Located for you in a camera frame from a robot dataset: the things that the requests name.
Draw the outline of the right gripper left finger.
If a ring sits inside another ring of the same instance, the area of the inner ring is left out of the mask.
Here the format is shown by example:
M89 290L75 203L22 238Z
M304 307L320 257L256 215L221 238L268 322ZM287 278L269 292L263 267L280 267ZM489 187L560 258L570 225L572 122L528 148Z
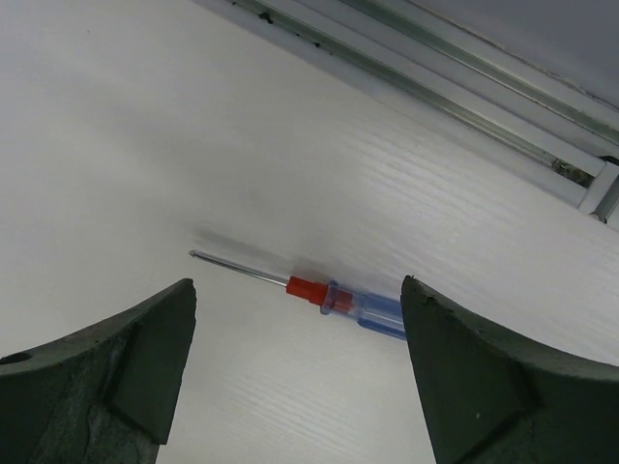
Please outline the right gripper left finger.
M146 301L1 360L4 463L154 463L196 325L183 278Z

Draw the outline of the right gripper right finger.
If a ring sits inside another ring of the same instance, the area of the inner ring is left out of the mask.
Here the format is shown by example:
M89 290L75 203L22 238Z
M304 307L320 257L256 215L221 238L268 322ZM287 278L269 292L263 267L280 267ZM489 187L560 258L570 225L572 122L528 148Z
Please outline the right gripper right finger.
M400 301L436 462L617 462L616 366L516 333L413 276Z

